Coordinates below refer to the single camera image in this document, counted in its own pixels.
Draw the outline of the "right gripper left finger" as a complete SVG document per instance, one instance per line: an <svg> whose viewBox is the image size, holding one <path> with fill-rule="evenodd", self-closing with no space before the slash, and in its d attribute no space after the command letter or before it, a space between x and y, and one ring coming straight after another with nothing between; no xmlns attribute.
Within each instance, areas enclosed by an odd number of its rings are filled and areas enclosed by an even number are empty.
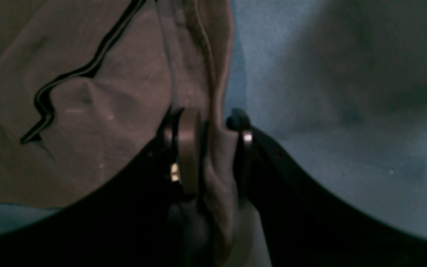
<svg viewBox="0 0 427 267"><path fill-rule="evenodd" d="M75 204L0 235L0 267L211 267L200 203L197 108L168 115L114 178Z"/></svg>

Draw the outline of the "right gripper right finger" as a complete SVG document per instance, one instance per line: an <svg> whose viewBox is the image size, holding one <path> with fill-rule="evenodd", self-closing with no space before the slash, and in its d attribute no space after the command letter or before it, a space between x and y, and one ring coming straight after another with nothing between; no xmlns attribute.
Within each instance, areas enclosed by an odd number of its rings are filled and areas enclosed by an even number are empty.
<svg viewBox="0 0 427 267"><path fill-rule="evenodd" d="M233 109L239 196L258 210L273 267L427 267L427 240L358 211Z"/></svg>

